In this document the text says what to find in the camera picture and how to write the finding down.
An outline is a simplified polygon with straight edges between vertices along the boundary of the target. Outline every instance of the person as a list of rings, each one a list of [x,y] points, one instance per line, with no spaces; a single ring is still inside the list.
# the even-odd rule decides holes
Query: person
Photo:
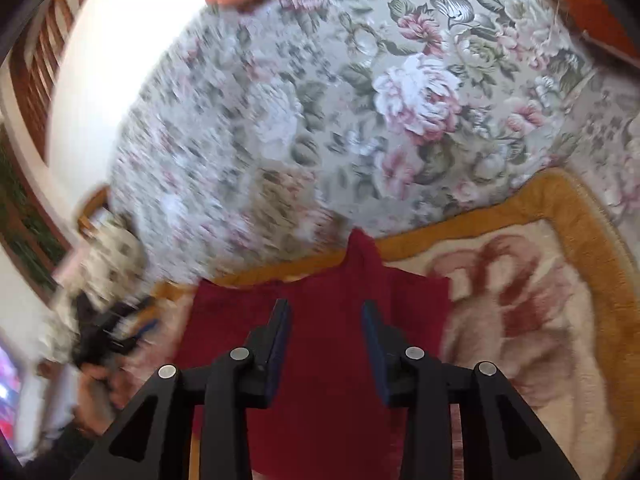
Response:
[[[97,389],[104,387],[100,382],[105,380],[110,385],[109,399],[114,407],[121,410],[129,402],[132,382],[124,370],[109,372],[104,367],[83,365],[74,418],[49,450],[24,464],[26,480],[68,480],[73,476],[94,442],[111,424],[108,410],[102,404],[104,398],[97,395]]]

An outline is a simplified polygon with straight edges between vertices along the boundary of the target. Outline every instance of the black sleeve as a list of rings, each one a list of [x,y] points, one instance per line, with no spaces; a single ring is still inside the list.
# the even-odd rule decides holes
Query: black sleeve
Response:
[[[24,465],[26,480],[69,480],[94,445],[73,422],[48,451]]]

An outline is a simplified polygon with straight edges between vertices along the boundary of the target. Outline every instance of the television screen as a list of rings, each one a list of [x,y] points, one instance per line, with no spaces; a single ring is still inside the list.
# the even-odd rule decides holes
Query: television screen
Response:
[[[20,395],[20,374],[9,354],[0,347],[0,431],[14,444],[15,417]]]

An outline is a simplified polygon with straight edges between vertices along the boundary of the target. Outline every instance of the metal pin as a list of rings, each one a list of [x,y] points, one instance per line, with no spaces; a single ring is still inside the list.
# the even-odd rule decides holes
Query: metal pin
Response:
[[[496,368],[495,365],[493,363],[490,363],[489,361],[482,361],[478,365],[478,370],[480,370],[484,375],[491,376],[498,371],[498,368]]]
[[[158,375],[163,379],[168,379],[169,377],[173,377],[175,375],[175,366],[173,365],[164,365],[158,370]]]
[[[229,355],[234,361],[244,361],[249,357],[249,351],[245,347],[239,346],[234,348]]]
[[[417,346],[409,346],[409,348],[404,351],[404,355],[409,359],[418,360],[424,357],[424,350]]]

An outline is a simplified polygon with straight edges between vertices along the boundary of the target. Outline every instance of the maroon fabric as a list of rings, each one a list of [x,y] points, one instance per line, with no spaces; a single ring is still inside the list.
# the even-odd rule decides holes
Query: maroon fabric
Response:
[[[376,396],[360,309],[375,300],[409,343],[437,354],[449,280],[384,267],[373,240],[355,230],[339,266],[296,282],[232,289],[202,281],[175,363],[206,365],[240,346],[277,298],[289,300],[292,330],[272,407],[247,413],[252,469],[270,480],[397,478],[404,414]]]

